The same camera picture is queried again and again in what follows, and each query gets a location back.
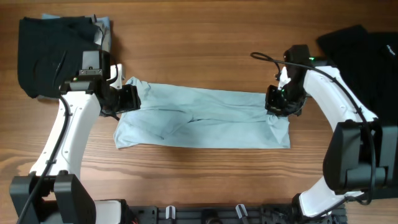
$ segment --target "blue cloth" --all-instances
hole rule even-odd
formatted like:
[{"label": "blue cloth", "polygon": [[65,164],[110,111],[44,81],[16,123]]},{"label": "blue cloth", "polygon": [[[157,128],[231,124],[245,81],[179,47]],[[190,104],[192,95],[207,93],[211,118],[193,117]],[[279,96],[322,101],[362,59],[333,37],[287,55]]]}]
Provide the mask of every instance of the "blue cloth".
[{"label": "blue cloth", "polygon": [[195,148],[289,148],[287,118],[268,115],[265,94],[147,83],[137,86],[141,109],[124,113],[117,148],[136,144]]},{"label": "blue cloth", "polygon": [[[51,14],[46,14],[46,13],[42,14],[42,19],[58,19],[58,18],[61,18],[61,17],[60,16],[51,15]],[[109,19],[108,16],[102,17],[102,18],[97,18],[97,21],[98,22],[103,22],[104,26],[107,29],[109,29],[109,31],[111,31],[111,20]],[[111,37],[109,38],[109,43],[112,43],[112,38]]]}]

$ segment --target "black fabric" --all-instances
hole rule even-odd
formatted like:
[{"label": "black fabric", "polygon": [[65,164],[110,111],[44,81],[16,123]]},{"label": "black fabric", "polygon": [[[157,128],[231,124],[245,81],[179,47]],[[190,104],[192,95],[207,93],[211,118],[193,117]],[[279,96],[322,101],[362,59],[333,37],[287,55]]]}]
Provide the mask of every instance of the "black fabric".
[{"label": "black fabric", "polygon": [[[19,21],[18,81],[32,98],[58,98],[59,85],[81,68],[82,52],[99,49],[98,27],[86,17]],[[65,54],[57,77],[55,71]]]},{"label": "black fabric", "polygon": [[398,124],[398,33],[371,33],[362,26],[317,40],[358,99],[382,124]]}]

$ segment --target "table top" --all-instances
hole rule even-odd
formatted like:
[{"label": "table top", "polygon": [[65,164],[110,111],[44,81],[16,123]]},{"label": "table top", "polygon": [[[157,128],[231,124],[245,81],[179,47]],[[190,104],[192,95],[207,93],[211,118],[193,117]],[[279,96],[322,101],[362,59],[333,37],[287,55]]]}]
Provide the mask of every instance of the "table top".
[{"label": "table top", "polygon": [[[337,29],[362,24],[370,31],[398,31],[397,1],[64,2],[0,4],[0,223],[15,223],[9,184],[37,160],[58,108],[57,102],[30,99],[18,84],[18,22],[24,16],[109,16],[112,54],[128,78],[261,93],[277,84],[276,69],[252,59],[253,51],[281,59],[292,45],[308,44],[312,55],[320,55],[316,38]],[[322,176],[332,136],[312,99],[303,115],[289,120],[291,149],[138,145],[117,150],[117,121],[98,118],[87,142],[81,181],[95,200],[125,198],[129,205],[289,203]],[[397,199],[347,206],[351,224],[398,221]]]}]

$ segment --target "wooden table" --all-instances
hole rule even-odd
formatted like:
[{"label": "wooden table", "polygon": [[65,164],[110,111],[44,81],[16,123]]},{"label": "wooden table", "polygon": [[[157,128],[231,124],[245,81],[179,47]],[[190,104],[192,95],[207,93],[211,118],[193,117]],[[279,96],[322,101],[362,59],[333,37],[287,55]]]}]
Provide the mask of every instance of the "wooden table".
[{"label": "wooden table", "polygon": [[[128,78],[265,92],[276,84],[275,65],[252,59],[251,52],[282,58],[291,45],[308,44],[319,55],[315,39],[337,29],[363,24],[371,31],[398,31],[397,12],[398,2],[392,0],[0,5],[0,223],[15,223],[9,184],[15,175],[26,175],[38,158],[58,107],[30,99],[19,87],[18,22],[24,16],[110,16],[113,54]],[[125,198],[129,205],[159,207],[290,202],[322,176],[332,135],[313,100],[302,116],[290,118],[291,149],[140,145],[117,150],[116,125],[112,118],[98,118],[91,130],[81,169],[83,185],[94,199]],[[397,207],[396,199],[368,207],[350,203],[349,222],[397,223]]]}]

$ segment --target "white logo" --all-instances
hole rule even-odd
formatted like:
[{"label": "white logo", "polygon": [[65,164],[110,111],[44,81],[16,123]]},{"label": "white logo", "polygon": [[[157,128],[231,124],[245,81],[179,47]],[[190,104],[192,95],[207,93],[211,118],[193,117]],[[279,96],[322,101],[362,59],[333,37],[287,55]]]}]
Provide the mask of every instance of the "white logo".
[{"label": "white logo", "polygon": [[390,51],[390,53],[392,53],[392,54],[393,54],[393,56],[395,56],[395,55],[396,55],[396,53],[392,51],[392,49],[391,49],[390,45],[387,45],[387,48],[388,48],[388,50]]}]

